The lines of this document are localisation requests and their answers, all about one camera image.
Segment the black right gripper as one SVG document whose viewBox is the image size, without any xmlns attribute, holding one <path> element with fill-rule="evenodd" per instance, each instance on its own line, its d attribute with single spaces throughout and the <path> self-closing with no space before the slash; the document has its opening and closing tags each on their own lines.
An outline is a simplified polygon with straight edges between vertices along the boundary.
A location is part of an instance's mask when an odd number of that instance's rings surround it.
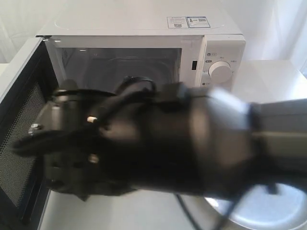
<svg viewBox="0 0 307 230">
<path fill-rule="evenodd" d="M 192 90 L 154 82 L 128 91 L 80 89 L 64 81 L 12 143 L 18 156 L 43 157 L 48 187 L 82 200 L 139 189 L 202 195 L 204 184 L 189 126 Z"/>
</svg>

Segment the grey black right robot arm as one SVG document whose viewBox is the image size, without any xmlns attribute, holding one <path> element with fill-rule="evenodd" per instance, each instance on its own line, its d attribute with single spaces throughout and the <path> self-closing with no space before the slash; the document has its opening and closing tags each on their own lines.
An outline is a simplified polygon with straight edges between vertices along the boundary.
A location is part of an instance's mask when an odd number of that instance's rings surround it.
<svg viewBox="0 0 307 230">
<path fill-rule="evenodd" d="M 307 102 L 245 103 L 146 77 L 114 92 L 67 80 L 11 149 L 43 156 L 49 188 L 81 199 L 144 189 L 236 200 L 257 184 L 277 194 L 279 183 L 306 191 Z"/>
</svg>

